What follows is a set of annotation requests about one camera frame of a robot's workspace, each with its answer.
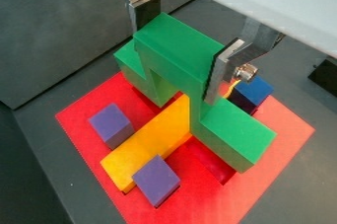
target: red mat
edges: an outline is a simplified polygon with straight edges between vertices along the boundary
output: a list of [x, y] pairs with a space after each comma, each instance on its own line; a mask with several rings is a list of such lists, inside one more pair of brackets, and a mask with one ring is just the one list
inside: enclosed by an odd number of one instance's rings
[[236, 174], [222, 186], [182, 145], [168, 157], [181, 186], [154, 209], [137, 188], [126, 195], [118, 191], [100, 166], [110, 150], [88, 119], [110, 103], [117, 104], [136, 130], [161, 111], [118, 73], [69, 105], [56, 119], [128, 223], [238, 223], [313, 133], [301, 118], [269, 97], [254, 117], [278, 137], [258, 164], [244, 175]]

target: wooden block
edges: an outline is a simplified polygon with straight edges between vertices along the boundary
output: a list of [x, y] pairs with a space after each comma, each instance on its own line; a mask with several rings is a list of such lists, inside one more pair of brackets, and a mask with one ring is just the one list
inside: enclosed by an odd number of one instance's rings
[[110, 149], [116, 149], [134, 133], [130, 120], [114, 104], [104, 108], [89, 123]]
[[153, 207], [162, 204], [180, 184], [180, 178], [158, 155], [132, 178]]
[[125, 193], [133, 188], [132, 176], [144, 165], [156, 155], [165, 158], [190, 137], [188, 107], [184, 95], [101, 160], [116, 187]]

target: dark gray floor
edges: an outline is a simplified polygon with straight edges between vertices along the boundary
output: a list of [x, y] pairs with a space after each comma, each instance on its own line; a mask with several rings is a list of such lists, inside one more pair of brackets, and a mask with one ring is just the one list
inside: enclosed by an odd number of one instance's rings
[[[228, 42], [244, 25], [241, 15], [209, 0], [196, 0], [174, 14], [210, 37]], [[316, 133], [284, 169], [242, 223], [335, 223], [337, 99], [306, 78], [324, 59], [289, 37], [257, 60], [274, 96], [316, 128]], [[54, 115], [117, 72], [112, 54], [34, 98], [14, 116], [60, 201], [74, 223], [118, 223], [97, 181], [57, 125]]]
[[70, 223], [16, 119], [1, 103], [0, 128], [0, 223]]

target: blue block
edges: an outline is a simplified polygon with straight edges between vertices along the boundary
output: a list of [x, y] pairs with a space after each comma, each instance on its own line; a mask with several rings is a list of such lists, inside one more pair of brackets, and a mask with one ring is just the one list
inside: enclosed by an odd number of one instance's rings
[[246, 113], [253, 114], [273, 90], [273, 86], [257, 76], [250, 83], [241, 81], [236, 85], [228, 100]]

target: toy block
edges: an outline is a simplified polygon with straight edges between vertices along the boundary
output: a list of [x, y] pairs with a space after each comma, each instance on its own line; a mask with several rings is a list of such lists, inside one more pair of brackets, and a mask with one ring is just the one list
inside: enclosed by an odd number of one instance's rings
[[213, 106], [202, 101], [213, 55], [224, 45], [161, 13], [126, 46], [114, 56], [132, 85], [158, 107], [176, 90], [188, 95], [190, 133], [238, 172], [245, 172], [276, 133], [221, 96]]
[[224, 186], [236, 174], [236, 170], [221, 160], [214, 152], [192, 137], [184, 144], [198, 162]]
[[153, 207], [162, 204], [180, 185], [180, 178], [158, 155], [132, 178]]
[[273, 90], [272, 85], [257, 76], [252, 83], [241, 81], [234, 86], [228, 100], [248, 114], [253, 114]]
[[190, 137], [188, 104], [188, 96], [182, 95], [101, 160], [108, 176], [124, 193], [133, 188], [132, 176], [144, 165], [156, 155], [165, 158]]
[[102, 109], [89, 123], [110, 149], [116, 149], [134, 133], [130, 120], [114, 104]]

